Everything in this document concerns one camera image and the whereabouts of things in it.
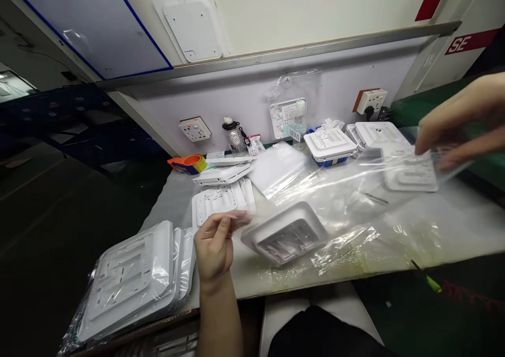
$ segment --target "wall socket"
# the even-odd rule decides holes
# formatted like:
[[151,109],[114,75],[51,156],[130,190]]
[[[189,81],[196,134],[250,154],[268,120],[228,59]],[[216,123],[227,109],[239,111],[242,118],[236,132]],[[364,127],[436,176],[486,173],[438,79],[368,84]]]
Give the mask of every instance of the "wall socket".
[[181,120],[179,128],[192,142],[208,139],[211,135],[209,128],[201,117]]
[[388,92],[382,89],[364,91],[361,94],[356,112],[365,115],[365,110],[371,106],[373,112],[377,113],[383,106],[387,95]]

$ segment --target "water bottle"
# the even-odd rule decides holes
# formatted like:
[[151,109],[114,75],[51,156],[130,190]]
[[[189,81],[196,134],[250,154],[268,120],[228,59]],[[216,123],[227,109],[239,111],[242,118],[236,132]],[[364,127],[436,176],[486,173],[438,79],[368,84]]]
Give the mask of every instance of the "water bottle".
[[247,144],[250,144],[250,141],[240,127],[240,123],[231,118],[224,118],[222,127],[225,130],[226,140],[233,156],[248,156]]
[[307,104],[303,99],[296,101],[296,110],[295,124],[290,127],[300,134],[300,142],[293,139],[293,147],[302,150],[304,148],[304,135],[307,133]]

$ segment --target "blue frame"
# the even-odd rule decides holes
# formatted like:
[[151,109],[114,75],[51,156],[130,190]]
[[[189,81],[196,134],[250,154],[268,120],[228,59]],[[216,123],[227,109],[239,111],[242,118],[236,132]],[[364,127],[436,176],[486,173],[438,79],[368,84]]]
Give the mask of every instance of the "blue frame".
[[[94,67],[93,65],[91,65],[70,43],[68,43],[68,41],[63,38],[60,33],[51,25],[51,23],[49,23],[49,21],[44,18],[42,16],[42,14],[28,1],[28,0],[23,0],[24,3],[26,3],[26,5],[28,5],[28,7],[42,20],[42,22],[44,22],[47,27],[49,27],[51,29],[52,32],[54,32],[58,38],[63,41],[63,43],[65,43],[65,45],[70,48],[72,50],[73,53],[75,53],[82,61],[84,61],[88,67],[91,68],[91,70],[93,72],[95,72],[102,80],[107,80],[104,76],[102,76]],[[135,11],[133,10],[132,6],[130,5],[130,3],[128,2],[128,0],[123,0],[125,2],[125,5],[126,7],[128,7],[128,9],[130,10],[130,12],[132,13],[133,17],[135,18],[135,20],[137,20],[137,22],[139,23],[139,25],[142,27],[142,29],[144,30],[144,32],[146,33],[147,37],[149,38],[149,40],[151,40],[151,43],[154,44],[154,46],[156,47],[156,49],[158,50],[158,52],[160,53],[160,55],[163,57],[163,59],[166,61],[166,63],[168,64],[168,68],[161,68],[161,69],[156,69],[156,70],[150,70],[150,71],[147,71],[147,72],[139,72],[139,73],[134,73],[134,74],[131,74],[131,75],[126,75],[126,76],[120,76],[120,77],[114,77],[114,78],[110,78],[110,79],[116,79],[116,78],[123,78],[123,77],[131,77],[131,76],[138,76],[138,75],[142,75],[142,74],[147,74],[147,73],[153,73],[153,72],[163,72],[165,70],[171,70],[171,69],[174,69],[174,67],[172,66],[172,64],[170,63],[170,61],[168,61],[167,57],[163,54],[163,52],[161,51],[161,49],[159,48],[159,46],[156,44],[156,42],[154,41],[153,37],[151,36],[151,34],[147,31],[146,27],[144,26],[144,24],[140,21],[140,18],[137,16],[137,14],[135,13]]]

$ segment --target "black pants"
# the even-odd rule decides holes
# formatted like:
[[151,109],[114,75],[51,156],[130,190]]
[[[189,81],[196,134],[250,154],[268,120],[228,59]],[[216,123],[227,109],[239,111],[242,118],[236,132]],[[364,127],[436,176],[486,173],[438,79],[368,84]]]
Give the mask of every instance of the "black pants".
[[318,306],[297,313],[274,336],[268,357],[391,357],[365,331],[344,323]]

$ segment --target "person's right hand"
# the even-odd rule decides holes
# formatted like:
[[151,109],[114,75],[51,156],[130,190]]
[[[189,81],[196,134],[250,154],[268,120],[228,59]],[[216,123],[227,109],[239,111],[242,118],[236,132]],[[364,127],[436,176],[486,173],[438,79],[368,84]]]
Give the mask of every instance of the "person's right hand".
[[444,135],[471,121],[485,123],[490,132],[449,151],[438,168],[452,169],[475,157],[505,148],[505,73],[482,76],[436,107],[419,122],[416,155]]
[[201,285],[218,283],[233,261],[231,234],[250,222],[247,211],[212,214],[195,235],[196,260]]

